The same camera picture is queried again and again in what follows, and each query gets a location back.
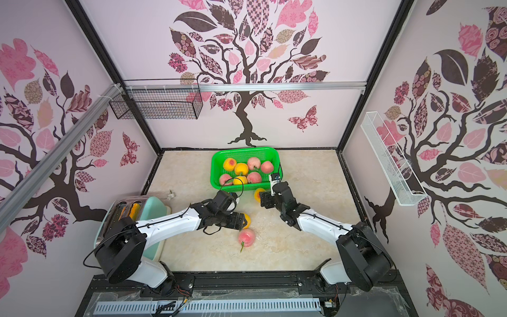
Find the yellow peach with green leaf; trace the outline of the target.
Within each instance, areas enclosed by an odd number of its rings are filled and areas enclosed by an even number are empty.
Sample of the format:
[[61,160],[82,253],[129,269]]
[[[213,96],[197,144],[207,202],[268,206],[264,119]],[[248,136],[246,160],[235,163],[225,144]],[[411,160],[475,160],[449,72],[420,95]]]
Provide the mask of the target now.
[[237,176],[247,176],[250,169],[246,163],[238,162],[234,168],[234,173]]

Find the yellow peach with red spot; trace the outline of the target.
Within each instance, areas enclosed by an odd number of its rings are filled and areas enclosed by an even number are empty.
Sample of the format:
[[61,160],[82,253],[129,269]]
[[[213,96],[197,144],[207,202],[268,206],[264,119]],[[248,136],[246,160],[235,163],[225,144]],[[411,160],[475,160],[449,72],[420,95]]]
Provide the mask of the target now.
[[223,162],[223,169],[227,172],[232,172],[235,170],[236,165],[237,165],[237,162],[234,158],[227,158]]

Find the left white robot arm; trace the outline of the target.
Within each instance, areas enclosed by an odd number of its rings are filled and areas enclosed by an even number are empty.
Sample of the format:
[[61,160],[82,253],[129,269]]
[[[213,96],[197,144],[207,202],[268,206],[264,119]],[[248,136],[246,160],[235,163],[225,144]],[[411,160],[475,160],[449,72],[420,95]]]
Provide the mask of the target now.
[[155,289],[169,282],[171,273],[167,265],[146,258],[146,249],[185,232],[212,226],[242,231],[250,224],[246,214],[229,207],[222,211],[211,203],[194,203],[184,211],[156,219],[120,219],[92,254],[110,284],[130,280]]

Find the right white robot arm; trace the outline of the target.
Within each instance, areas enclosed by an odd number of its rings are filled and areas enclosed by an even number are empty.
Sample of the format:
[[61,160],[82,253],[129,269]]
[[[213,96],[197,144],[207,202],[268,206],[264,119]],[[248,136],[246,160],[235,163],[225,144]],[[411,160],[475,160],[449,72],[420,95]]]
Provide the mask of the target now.
[[352,283],[368,292],[394,266],[388,252],[366,223],[350,225],[334,221],[298,203],[290,194],[262,192],[260,206],[275,208],[288,226],[313,234],[337,247],[339,259],[326,260],[317,269],[318,277],[328,285]]

